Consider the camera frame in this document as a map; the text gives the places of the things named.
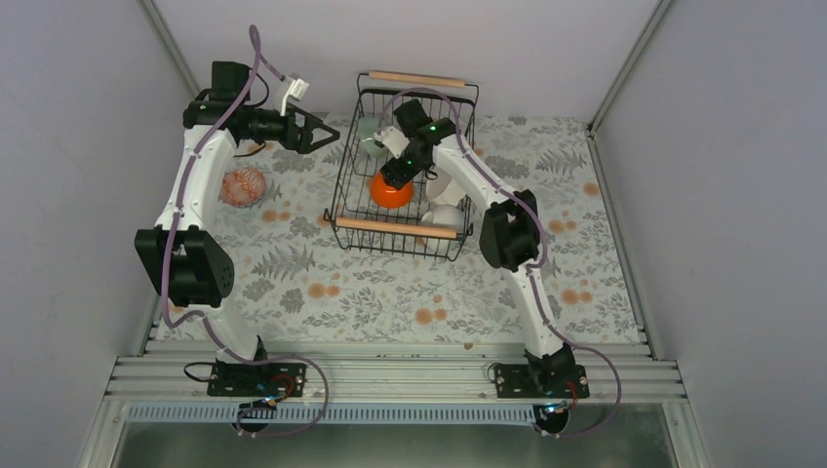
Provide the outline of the mint green bowl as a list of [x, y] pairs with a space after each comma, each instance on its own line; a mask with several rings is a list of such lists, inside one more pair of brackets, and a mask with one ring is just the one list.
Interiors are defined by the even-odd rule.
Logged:
[[362, 149], [368, 156], [375, 159], [385, 159], [388, 156], [387, 148], [377, 143], [374, 138], [378, 131], [378, 118], [366, 116], [359, 119], [357, 136]]

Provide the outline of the orange bowl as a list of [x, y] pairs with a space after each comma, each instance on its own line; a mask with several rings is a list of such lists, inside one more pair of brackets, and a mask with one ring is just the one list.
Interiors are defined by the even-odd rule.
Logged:
[[411, 182], [397, 189], [388, 184], [381, 173], [376, 173], [370, 185], [372, 201], [385, 209], [399, 209], [409, 204], [414, 196], [414, 185]]

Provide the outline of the red patterned bowl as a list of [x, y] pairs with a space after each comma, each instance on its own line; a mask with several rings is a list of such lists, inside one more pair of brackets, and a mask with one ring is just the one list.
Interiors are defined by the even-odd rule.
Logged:
[[222, 178], [219, 200], [232, 207], [245, 208], [263, 197], [266, 186], [264, 174], [256, 169], [232, 170]]

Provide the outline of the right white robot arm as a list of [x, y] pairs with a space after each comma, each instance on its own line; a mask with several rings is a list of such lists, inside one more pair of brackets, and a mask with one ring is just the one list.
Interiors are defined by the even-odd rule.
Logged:
[[520, 311], [530, 388], [538, 396], [553, 396], [564, 387], [576, 362], [571, 344], [556, 330], [542, 284], [547, 236], [534, 195], [515, 190], [494, 173], [458, 131], [453, 117], [434, 120], [416, 99], [399, 105], [393, 117], [395, 125], [376, 135], [394, 155], [380, 170], [384, 181], [400, 188], [436, 167], [482, 210], [479, 247], [489, 266], [502, 271]]

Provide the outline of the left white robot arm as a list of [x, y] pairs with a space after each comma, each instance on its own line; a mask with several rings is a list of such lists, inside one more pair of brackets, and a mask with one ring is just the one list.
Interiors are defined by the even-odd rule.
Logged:
[[234, 304], [234, 263], [210, 234], [224, 174], [240, 142], [274, 142], [300, 155], [338, 140], [339, 133], [296, 106], [308, 84], [280, 76], [275, 106], [251, 104], [259, 74], [233, 61], [212, 65], [212, 84], [182, 112], [183, 149], [168, 201], [153, 227], [140, 229], [134, 245], [161, 301], [169, 330], [201, 323], [224, 362], [238, 363], [233, 382], [249, 395], [271, 381], [261, 338]]

